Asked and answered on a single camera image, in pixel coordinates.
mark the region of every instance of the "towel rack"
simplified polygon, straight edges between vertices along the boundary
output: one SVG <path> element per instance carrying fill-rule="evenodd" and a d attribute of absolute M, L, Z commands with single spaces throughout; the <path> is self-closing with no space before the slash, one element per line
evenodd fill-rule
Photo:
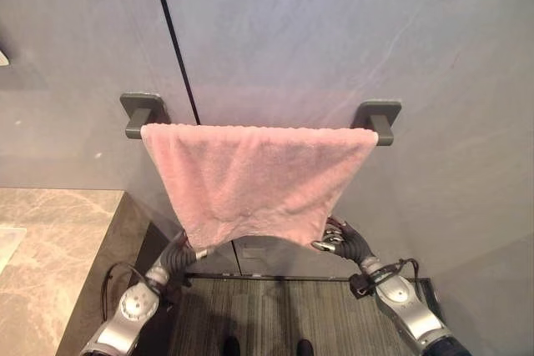
<path fill-rule="evenodd" d="M 152 93 L 123 93 L 120 102 L 130 121 L 126 126 L 126 136 L 141 139 L 141 127 L 150 123 L 170 124 L 164 100 Z"/>
<path fill-rule="evenodd" d="M 378 133 L 377 146 L 390 146 L 393 143 L 391 126 L 401 108 L 401 102 L 394 100 L 368 100 L 358 107 L 350 127 L 372 129 Z"/>
<path fill-rule="evenodd" d="M 164 100 L 152 93 L 123 93 L 120 102 L 130 118 L 126 136 L 141 139 L 141 127 L 149 123 L 170 124 Z M 378 146 L 393 143 L 391 125 L 401 110 L 401 103 L 391 100 L 369 100 L 356 111 L 351 128 L 367 128 L 378 133 Z"/>

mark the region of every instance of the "floor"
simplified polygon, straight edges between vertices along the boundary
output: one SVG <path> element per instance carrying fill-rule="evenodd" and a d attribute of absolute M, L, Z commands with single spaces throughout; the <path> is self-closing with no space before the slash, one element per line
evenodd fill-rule
<path fill-rule="evenodd" d="M 219 355 L 234 335 L 242 355 L 294 355 L 300 338 L 320 355 L 410 355 L 373 298 L 347 282 L 194 278 L 185 288 L 170 354 Z"/>

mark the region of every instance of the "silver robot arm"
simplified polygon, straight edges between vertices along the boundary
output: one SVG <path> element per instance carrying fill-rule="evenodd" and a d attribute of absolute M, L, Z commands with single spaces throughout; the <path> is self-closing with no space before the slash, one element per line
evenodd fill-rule
<path fill-rule="evenodd" d="M 126 289 L 113 317 L 98 328 L 80 356 L 129 356 L 133 352 L 141 329 L 156 314 L 173 274 L 210 253 L 208 249 L 196 253 L 184 246 L 186 242 L 184 233 L 173 239 L 145 274 L 145 282 Z"/>
<path fill-rule="evenodd" d="M 333 228 L 312 245 L 354 260 L 363 275 L 350 278 L 357 298 L 374 292 L 379 310 L 390 318 L 411 351 L 423 356 L 471 356 L 451 331 L 417 297 L 411 283 L 392 273 L 371 251 L 367 242 L 345 221 L 330 216 Z"/>

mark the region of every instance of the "gray bracket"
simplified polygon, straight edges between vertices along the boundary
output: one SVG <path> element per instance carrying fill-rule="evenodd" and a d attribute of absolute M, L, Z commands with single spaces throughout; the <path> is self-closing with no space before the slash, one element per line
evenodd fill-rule
<path fill-rule="evenodd" d="M 358 107 L 350 127 L 372 129 L 378 133 L 377 146 L 390 146 L 393 143 L 391 126 L 401 108 L 401 102 L 391 100 L 369 100 L 363 102 Z"/>
<path fill-rule="evenodd" d="M 170 124 L 164 100 L 159 95 L 123 93 L 120 102 L 130 118 L 125 130 L 130 139 L 141 139 L 141 127 L 145 124 Z"/>

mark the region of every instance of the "black shoe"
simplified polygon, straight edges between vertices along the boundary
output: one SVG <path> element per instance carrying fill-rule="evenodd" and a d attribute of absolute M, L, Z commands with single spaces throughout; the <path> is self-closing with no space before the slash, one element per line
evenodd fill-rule
<path fill-rule="evenodd" d="M 314 347 L 308 339 L 301 339 L 297 344 L 297 356 L 314 356 Z"/>
<path fill-rule="evenodd" d="M 223 356 L 240 356 L 239 341 L 236 337 L 228 337 L 224 341 Z"/>

